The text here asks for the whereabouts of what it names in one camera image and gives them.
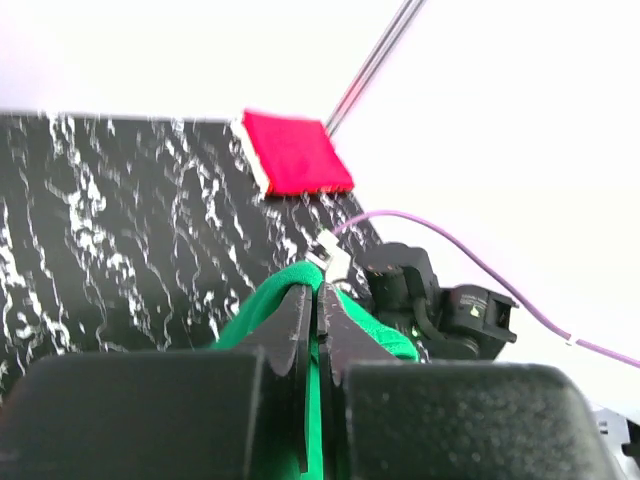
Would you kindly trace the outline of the green t shirt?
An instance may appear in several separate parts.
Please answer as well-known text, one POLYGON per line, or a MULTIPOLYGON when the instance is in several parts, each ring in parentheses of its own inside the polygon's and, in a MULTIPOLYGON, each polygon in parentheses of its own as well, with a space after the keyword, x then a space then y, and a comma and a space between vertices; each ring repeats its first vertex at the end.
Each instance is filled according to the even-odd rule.
POLYGON ((244 301, 235 317, 225 326, 212 349, 229 350, 243 341, 256 340, 267 354, 293 346, 295 359, 293 392, 285 405, 294 411, 296 429, 305 456, 295 449, 289 459, 272 463, 263 479, 314 479, 325 477, 321 413, 321 384, 315 328, 317 292, 324 274, 316 265, 294 263, 267 278, 244 301))

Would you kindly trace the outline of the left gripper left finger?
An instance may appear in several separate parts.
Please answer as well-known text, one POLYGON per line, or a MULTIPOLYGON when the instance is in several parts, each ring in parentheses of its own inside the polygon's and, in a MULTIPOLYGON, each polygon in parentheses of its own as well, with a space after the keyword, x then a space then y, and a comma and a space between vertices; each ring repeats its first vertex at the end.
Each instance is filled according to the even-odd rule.
POLYGON ((299 471, 309 467, 309 360, 313 292, 291 286, 276 310, 244 338, 246 348, 259 348, 272 372, 267 388, 275 401, 275 426, 295 454, 299 471))

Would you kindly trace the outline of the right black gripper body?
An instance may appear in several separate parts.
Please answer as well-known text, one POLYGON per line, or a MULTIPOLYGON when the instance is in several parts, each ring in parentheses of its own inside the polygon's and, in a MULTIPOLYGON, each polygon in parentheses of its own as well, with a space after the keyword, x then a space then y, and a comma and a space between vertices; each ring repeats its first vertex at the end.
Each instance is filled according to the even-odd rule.
POLYGON ((416 340, 438 340, 440 285, 426 250, 391 242, 359 257, 374 315, 416 340))

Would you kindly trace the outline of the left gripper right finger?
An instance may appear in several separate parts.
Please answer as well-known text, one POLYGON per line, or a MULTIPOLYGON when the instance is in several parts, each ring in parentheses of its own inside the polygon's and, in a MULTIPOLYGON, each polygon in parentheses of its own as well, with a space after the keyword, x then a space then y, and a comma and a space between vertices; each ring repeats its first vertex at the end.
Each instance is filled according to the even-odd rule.
POLYGON ((353 362, 394 362, 348 314, 334 286, 323 283, 317 298, 318 364, 322 386, 340 386, 353 362))

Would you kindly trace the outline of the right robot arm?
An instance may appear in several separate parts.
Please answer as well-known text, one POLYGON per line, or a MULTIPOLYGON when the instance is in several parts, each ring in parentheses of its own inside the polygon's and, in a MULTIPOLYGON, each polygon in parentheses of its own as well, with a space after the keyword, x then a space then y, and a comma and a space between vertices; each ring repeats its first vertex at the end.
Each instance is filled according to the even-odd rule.
POLYGON ((428 253, 384 243, 362 254, 374 315, 407 336, 430 360, 496 359, 517 335, 509 328, 516 303, 484 287, 439 284, 428 253))

